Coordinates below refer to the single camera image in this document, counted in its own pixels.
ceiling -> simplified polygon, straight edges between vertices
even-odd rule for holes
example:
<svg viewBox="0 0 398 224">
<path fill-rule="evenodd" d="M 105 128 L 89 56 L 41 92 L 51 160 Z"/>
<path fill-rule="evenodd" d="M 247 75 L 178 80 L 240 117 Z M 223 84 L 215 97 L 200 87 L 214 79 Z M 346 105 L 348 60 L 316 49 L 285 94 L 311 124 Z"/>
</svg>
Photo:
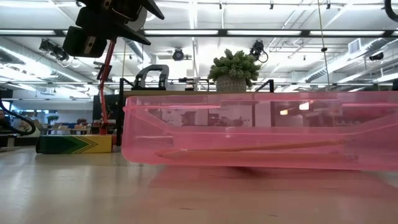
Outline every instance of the ceiling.
<svg viewBox="0 0 398 224">
<path fill-rule="evenodd" d="M 390 20 L 384 10 L 382 0 L 330 0 L 320 1 L 320 11 L 316 0 L 274 0 L 274 8 L 270 10 L 270 1 L 255 0 L 158 0 L 156 1 L 165 19 L 162 21 L 147 15 L 143 29 L 320 29 L 320 16 L 323 29 L 338 30 L 396 30 L 398 24 Z M 75 1 L 68 0 L 0 0 L 0 29 L 61 29 L 67 30 L 74 26 L 80 8 Z M 64 37 L 31 37 L 7 36 L 0 37 L 4 42 L 10 41 L 21 47 L 19 53 L 35 54 L 37 63 L 48 60 L 47 66 L 52 69 L 63 68 L 63 74 L 79 76 L 78 80 L 87 82 L 95 80 L 94 61 L 103 62 L 101 58 L 71 58 L 61 65 L 51 55 L 43 55 L 39 50 L 42 39 L 48 39 L 53 44 L 62 45 Z M 138 71 L 148 63 L 166 64 L 170 67 L 169 78 L 189 77 L 194 74 L 207 77 L 213 58 L 223 55 L 225 49 L 233 52 L 244 50 L 249 52 L 256 40 L 262 40 L 269 54 L 269 60 L 262 64 L 259 81 L 272 78 L 277 83 L 302 82 L 310 71 L 322 68 L 326 61 L 332 61 L 348 51 L 348 44 L 356 38 L 273 38 L 273 37 L 148 37 L 150 46 L 142 46 L 151 61 L 142 64 L 125 41 L 118 39 L 114 56 L 111 61 L 111 77 L 128 77 L 134 80 Z M 328 48 L 321 52 L 323 44 Z M 176 48 L 184 54 L 195 55 L 193 60 L 174 62 L 170 53 Z M 396 58 L 396 46 L 391 44 L 383 49 L 384 59 L 370 61 L 368 57 L 358 57 L 339 65 L 329 72 L 330 82 L 339 82 L 358 72 L 387 63 Z M 394 73 L 395 64 L 385 68 Z M 351 82 L 371 82 L 375 77 L 384 75 L 381 70 L 367 73 Z M 320 77 L 312 82 L 327 83 L 327 78 Z M 310 86 L 295 86 L 286 88 L 281 85 L 279 91 L 297 91 L 300 88 L 309 90 Z M 322 90 L 316 87 L 311 90 Z"/>
</svg>

transparent plastic container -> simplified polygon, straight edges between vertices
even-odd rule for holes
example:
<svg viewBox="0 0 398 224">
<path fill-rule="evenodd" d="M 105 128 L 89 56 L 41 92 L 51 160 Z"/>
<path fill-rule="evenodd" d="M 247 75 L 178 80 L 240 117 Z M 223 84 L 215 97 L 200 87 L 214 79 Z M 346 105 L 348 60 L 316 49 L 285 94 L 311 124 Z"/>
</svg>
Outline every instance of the transparent plastic container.
<svg viewBox="0 0 398 224">
<path fill-rule="evenodd" d="M 132 96 L 131 162 L 398 170 L 398 92 Z"/>
</svg>

table surface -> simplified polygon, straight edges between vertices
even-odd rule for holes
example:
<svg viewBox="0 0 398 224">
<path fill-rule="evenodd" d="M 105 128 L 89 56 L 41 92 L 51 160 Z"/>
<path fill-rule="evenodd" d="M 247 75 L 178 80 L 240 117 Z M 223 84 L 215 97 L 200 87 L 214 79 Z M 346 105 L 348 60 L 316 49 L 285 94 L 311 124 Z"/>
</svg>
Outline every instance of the table surface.
<svg viewBox="0 0 398 224">
<path fill-rule="evenodd" d="M 397 223 L 398 174 L 0 153 L 3 224 Z"/>
</svg>

pink plastic bin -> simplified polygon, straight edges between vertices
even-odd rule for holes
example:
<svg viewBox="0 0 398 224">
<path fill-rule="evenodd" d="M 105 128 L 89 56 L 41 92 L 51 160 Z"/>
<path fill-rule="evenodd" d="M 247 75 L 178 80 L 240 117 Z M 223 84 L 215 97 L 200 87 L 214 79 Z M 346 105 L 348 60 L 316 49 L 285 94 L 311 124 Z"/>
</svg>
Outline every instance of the pink plastic bin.
<svg viewBox="0 0 398 224">
<path fill-rule="evenodd" d="M 132 96 L 123 155 L 198 166 L 398 170 L 398 93 Z"/>
</svg>

